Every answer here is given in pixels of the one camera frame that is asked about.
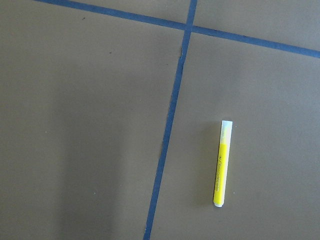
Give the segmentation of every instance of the gray surface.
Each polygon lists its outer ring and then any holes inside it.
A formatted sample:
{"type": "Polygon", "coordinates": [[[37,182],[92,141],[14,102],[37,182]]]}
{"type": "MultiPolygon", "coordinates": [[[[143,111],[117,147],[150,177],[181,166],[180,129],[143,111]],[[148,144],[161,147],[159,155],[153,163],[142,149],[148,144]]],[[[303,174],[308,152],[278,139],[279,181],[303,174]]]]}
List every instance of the gray surface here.
{"type": "Polygon", "coordinates": [[[152,240],[317,239],[320,60],[192,34],[152,240]],[[233,131],[213,206],[221,120],[233,131]]]}
{"type": "Polygon", "coordinates": [[[190,0],[77,0],[76,2],[185,23],[190,0]]]}
{"type": "Polygon", "coordinates": [[[320,50],[318,0],[199,0],[194,24],[320,50]]]}
{"type": "Polygon", "coordinates": [[[0,11],[0,239],[142,239],[183,32],[0,11]]]}

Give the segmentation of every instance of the gray tile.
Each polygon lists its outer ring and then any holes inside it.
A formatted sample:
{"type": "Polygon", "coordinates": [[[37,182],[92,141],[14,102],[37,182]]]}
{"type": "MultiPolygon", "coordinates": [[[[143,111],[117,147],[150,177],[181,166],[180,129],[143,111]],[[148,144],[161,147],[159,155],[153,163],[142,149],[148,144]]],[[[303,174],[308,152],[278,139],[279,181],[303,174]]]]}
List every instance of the gray tile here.
{"type": "Polygon", "coordinates": [[[320,50],[317,0],[199,0],[194,24],[320,50]]]}
{"type": "Polygon", "coordinates": [[[183,32],[1,9],[0,239],[142,239],[183,32]]]}
{"type": "Polygon", "coordinates": [[[185,23],[190,0],[77,0],[76,2],[185,23]]]}
{"type": "Polygon", "coordinates": [[[192,34],[152,240],[316,239],[320,60],[192,34]],[[213,205],[221,120],[233,131],[213,205]]]}

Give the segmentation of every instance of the floor tile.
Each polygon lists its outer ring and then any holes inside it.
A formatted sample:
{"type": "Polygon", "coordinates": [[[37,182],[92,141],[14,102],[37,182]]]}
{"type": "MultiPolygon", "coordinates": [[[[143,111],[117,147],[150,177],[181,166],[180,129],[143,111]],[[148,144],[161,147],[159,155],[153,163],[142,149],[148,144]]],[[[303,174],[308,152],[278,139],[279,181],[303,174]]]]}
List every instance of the floor tile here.
{"type": "Polygon", "coordinates": [[[194,24],[320,50],[317,0],[199,0],[194,24]]]}
{"type": "Polygon", "coordinates": [[[185,23],[190,0],[77,0],[77,2],[185,23]]]}
{"type": "Polygon", "coordinates": [[[183,32],[2,1],[1,239],[142,239],[183,32]]]}
{"type": "Polygon", "coordinates": [[[316,239],[320,60],[192,34],[152,240],[316,239]],[[225,203],[213,206],[222,120],[225,203]]]}

